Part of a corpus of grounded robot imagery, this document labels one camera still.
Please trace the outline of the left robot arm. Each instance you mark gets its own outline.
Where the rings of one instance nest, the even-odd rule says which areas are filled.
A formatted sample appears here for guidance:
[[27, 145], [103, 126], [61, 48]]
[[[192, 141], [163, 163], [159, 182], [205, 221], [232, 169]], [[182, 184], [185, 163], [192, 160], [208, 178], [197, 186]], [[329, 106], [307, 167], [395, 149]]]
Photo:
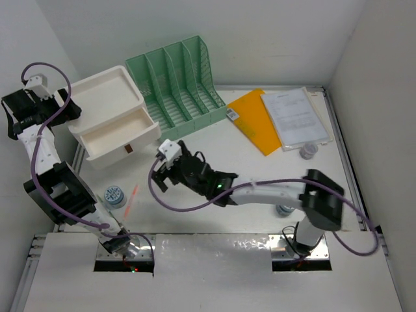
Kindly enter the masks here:
[[56, 225], [80, 226], [93, 233], [109, 253], [133, 260], [140, 241], [128, 233], [109, 210], [97, 201], [89, 186], [60, 159], [51, 128], [77, 119], [81, 108], [61, 88], [41, 98], [32, 90], [17, 90], [1, 98], [8, 120], [8, 136], [20, 141], [31, 165], [23, 188]]

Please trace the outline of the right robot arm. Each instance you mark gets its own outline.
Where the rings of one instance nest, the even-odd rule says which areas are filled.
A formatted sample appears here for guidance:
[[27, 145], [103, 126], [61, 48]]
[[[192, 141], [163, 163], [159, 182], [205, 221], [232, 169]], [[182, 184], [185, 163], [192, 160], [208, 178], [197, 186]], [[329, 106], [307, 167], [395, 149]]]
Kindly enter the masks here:
[[166, 180], [199, 194], [208, 205], [273, 205], [283, 216], [296, 209], [303, 211], [305, 216], [294, 226], [292, 237], [283, 237], [286, 256], [279, 258], [283, 263], [305, 259], [325, 232], [341, 229], [344, 189], [318, 170], [309, 169], [300, 179], [255, 181], [213, 170], [201, 152], [191, 153], [182, 140], [165, 140], [149, 171], [148, 185], [166, 192]]

